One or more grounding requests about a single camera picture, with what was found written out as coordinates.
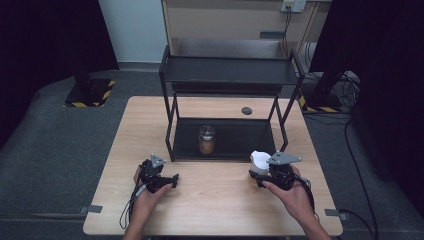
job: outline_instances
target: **glass jar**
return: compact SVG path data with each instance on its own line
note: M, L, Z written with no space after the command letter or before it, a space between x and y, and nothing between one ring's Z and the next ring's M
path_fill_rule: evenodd
M203 125L199 130L199 150L204 155L213 153L215 149L215 128Z

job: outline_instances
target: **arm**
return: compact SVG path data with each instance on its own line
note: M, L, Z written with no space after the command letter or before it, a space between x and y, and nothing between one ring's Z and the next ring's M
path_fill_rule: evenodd
M297 168L293 167L293 171L300 176ZM283 202L287 212L303 228L309 240L331 239L315 218L306 191L299 182L296 182L289 191L284 191L270 182L263 182L263 185Z
M131 221L125 231L124 240L141 239L144 227L146 226L150 215L155 210L159 200L169 191L169 189L171 189L171 187L172 184L168 184L154 194L147 190L141 193L134 203Z

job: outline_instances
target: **wall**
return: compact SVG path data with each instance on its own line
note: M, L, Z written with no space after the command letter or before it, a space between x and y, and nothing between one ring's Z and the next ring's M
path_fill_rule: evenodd
M118 62L160 63L167 44L160 0L99 0Z

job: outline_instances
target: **power outlet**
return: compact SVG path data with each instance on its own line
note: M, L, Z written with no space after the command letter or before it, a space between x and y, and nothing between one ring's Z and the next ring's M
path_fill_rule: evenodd
M299 13L303 12L305 5L306 0L284 0L280 10L281 12L289 12L288 9L290 8L292 13Z
M289 8L292 9L293 11L293 6L294 6L294 2L295 0L284 0L283 4L281 4L281 12L288 12Z

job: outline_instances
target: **metal bracket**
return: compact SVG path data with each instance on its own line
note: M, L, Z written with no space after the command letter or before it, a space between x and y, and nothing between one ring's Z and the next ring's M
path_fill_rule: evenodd
M324 209L326 216L339 217L340 220L349 220L349 216L346 213L340 213L337 209Z
M97 205L90 205L88 207L80 207L79 213L100 213L103 209L103 206L97 206Z
M284 152L276 152L266 162L268 164L283 165L302 161L301 157L293 156Z
M165 160L163 160L162 158L154 155L153 153L150 154L150 161L152 161L153 168L160 167L160 166L162 166L162 165L164 165L166 163Z

